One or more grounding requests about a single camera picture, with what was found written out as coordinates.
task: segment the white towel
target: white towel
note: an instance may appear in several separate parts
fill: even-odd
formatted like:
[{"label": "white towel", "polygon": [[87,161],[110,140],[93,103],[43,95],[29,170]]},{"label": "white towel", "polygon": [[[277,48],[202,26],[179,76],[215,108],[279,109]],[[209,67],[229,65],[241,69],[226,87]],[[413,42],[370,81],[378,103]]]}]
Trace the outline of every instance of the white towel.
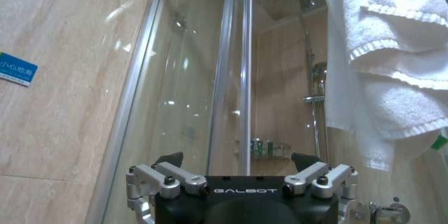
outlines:
[{"label": "white towel", "polygon": [[343,6],[357,70],[448,90],[446,0],[343,0]]},{"label": "white towel", "polygon": [[[362,7],[363,0],[327,2],[327,125],[355,132],[367,164],[389,169],[399,153],[409,157],[422,153],[435,140],[434,131],[448,126],[448,75],[445,75],[448,57],[443,58],[447,36],[438,37],[447,27],[407,17],[394,16],[391,21],[391,17],[386,17],[389,14],[367,11]],[[437,42],[415,44],[413,36],[402,34],[402,26],[407,32],[413,28],[405,25],[411,24],[410,20],[421,24],[417,33],[426,30],[431,38],[433,33],[438,34]],[[399,46],[389,46],[386,38]],[[357,49],[370,43],[374,46],[367,46],[354,57],[354,52],[361,52]]]}]

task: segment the shower enclosure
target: shower enclosure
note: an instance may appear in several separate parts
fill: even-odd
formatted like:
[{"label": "shower enclosure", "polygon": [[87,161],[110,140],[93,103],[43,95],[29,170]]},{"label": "shower enclosure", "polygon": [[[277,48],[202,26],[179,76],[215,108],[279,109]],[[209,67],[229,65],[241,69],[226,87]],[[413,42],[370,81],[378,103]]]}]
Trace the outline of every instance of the shower enclosure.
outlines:
[{"label": "shower enclosure", "polygon": [[321,156],[357,167],[366,205],[448,223],[446,154],[366,165],[326,127],[326,62],[326,0],[150,0],[87,223],[135,223],[129,168],[177,152],[209,175],[290,175],[293,153]]}]

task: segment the bathroom wall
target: bathroom wall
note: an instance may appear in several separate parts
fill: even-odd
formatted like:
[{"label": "bathroom wall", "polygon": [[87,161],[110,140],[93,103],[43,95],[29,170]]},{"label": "bathroom wall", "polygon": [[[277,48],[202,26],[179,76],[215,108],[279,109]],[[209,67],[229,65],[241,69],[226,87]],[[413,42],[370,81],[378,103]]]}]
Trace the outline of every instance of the bathroom wall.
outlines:
[{"label": "bathroom wall", "polygon": [[0,0],[0,222],[83,223],[149,0]]}]

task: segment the screw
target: screw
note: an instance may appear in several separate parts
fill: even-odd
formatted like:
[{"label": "screw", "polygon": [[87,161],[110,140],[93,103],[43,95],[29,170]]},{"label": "screw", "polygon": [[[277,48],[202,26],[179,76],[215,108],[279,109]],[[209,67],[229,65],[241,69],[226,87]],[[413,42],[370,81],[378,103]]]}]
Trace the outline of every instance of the screw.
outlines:
[{"label": "screw", "polygon": [[201,196],[207,196],[211,194],[211,187],[209,185],[203,185],[201,188],[199,188],[199,195]]},{"label": "screw", "polygon": [[177,182],[177,180],[175,180],[174,176],[166,176],[166,180],[163,182],[166,185],[171,185],[175,182]]},{"label": "screw", "polygon": [[283,190],[283,195],[287,197],[291,197],[295,194],[295,191],[294,191],[295,189],[290,184],[285,184],[282,190]]},{"label": "screw", "polygon": [[321,176],[319,178],[318,178],[318,184],[321,184],[321,185],[327,185],[329,184],[329,178],[327,178],[327,176]]}]

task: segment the tile grout line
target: tile grout line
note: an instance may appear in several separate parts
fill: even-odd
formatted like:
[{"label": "tile grout line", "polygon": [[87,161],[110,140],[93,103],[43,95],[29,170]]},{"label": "tile grout line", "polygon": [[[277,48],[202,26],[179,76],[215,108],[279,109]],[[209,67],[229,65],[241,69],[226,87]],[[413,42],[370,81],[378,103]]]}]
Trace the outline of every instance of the tile grout line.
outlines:
[{"label": "tile grout line", "polygon": [[2,177],[13,177],[13,178],[29,178],[29,179],[39,179],[39,180],[47,180],[54,182],[67,182],[67,183],[79,183],[79,184],[94,184],[91,182],[78,181],[78,180],[63,180],[63,179],[49,179],[49,178],[39,178],[39,177],[27,177],[21,175],[10,175],[10,174],[0,174]]}]

